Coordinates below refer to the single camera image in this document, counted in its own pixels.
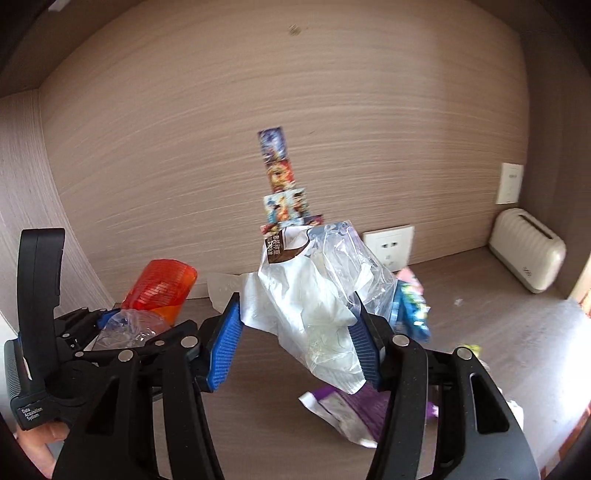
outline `wooden wall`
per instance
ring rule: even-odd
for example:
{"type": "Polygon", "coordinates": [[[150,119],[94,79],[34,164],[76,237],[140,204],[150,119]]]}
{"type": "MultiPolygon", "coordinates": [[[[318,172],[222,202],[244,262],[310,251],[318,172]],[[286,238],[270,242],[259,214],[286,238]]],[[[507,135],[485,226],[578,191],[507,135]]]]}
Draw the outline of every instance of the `wooden wall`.
{"type": "Polygon", "coordinates": [[[531,128],[519,202],[566,243],[556,285],[568,296],[591,254],[591,76],[561,34],[522,42],[531,128]]]}
{"type": "Polygon", "coordinates": [[[41,113],[64,208],[117,299],[152,258],[256,269],[260,129],[284,127],[314,213],[414,224],[412,262],[486,244],[500,164],[525,162],[528,135],[518,34],[459,0],[148,0],[57,68],[41,113]]]}
{"type": "Polygon", "coordinates": [[[56,314],[112,307],[112,297],[76,241],[51,178],[38,92],[17,93],[0,99],[0,322],[4,316],[17,331],[21,231],[46,227],[66,229],[56,314]]]}

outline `white power socket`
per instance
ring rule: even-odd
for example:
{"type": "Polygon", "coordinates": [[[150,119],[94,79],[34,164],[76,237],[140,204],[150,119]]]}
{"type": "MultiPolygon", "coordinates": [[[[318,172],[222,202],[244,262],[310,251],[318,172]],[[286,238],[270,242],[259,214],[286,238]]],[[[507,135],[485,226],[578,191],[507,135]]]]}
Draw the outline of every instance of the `white power socket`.
{"type": "Polygon", "coordinates": [[[414,227],[412,225],[385,228],[363,234],[363,243],[372,251],[390,272],[398,271],[408,265],[413,245],[414,227]]]}

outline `metal screw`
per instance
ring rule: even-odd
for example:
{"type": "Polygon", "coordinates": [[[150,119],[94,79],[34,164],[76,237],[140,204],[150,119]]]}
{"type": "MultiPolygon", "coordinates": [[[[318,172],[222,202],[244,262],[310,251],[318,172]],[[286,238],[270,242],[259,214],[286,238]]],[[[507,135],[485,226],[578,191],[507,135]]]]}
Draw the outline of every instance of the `metal screw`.
{"type": "Polygon", "coordinates": [[[120,362],[128,362],[133,357],[134,357],[133,350],[123,350],[123,351],[119,352],[119,355],[117,356],[117,358],[119,359],[120,362]]]}
{"type": "Polygon", "coordinates": [[[394,345],[398,346],[408,346],[410,343],[410,340],[406,335],[394,335],[394,337],[392,337],[392,341],[394,342],[394,345]]]}
{"type": "Polygon", "coordinates": [[[459,349],[457,349],[457,355],[462,360],[469,360],[470,358],[472,358],[472,351],[468,348],[460,347],[459,349]]]}
{"type": "Polygon", "coordinates": [[[185,337],[181,340],[181,345],[185,348],[193,348],[198,343],[199,340],[197,340],[197,337],[194,337],[193,335],[185,337]]]}

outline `wall switch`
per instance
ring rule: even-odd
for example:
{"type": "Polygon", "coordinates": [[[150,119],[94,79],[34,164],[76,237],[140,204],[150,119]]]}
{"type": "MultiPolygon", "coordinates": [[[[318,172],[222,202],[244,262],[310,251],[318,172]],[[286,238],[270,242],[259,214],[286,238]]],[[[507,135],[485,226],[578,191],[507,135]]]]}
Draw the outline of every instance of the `wall switch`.
{"type": "Polygon", "coordinates": [[[501,181],[499,183],[499,194],[497,204],[517,203],[521,180],[523,179],[523,165],[515,163],[503,163],[501,168],[501,181]]]}

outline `blue gripper pad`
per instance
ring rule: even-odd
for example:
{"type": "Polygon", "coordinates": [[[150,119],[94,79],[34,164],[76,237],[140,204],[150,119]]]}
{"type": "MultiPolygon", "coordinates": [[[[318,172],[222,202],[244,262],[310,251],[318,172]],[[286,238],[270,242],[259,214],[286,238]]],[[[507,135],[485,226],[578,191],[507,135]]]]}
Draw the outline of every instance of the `blue gripper pad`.
{"type": "Polygon", "coordinates": [[[226,306],[222,317],[222,324],[210,347],[211,358],[207,384],[212,391],[216,391],[228,377],[230,365],[236,353],[236,347],[242,334],[243,323],[240,320],[240,299],[234,294],[226,306]]]}
{"type": "Polygon", "coordinates": [[[348,327],[349,334],[351,335],[355,352],[357,352],[365,380],[377,389],[381,382],[381,376],[379,374],[379,351],[366,323],[368,313],[357,296],[357,293],[355,293],[355,296],[356,301],[353,302],[352,312],[357,318],[357,322],[355,325],[348,327]]]}

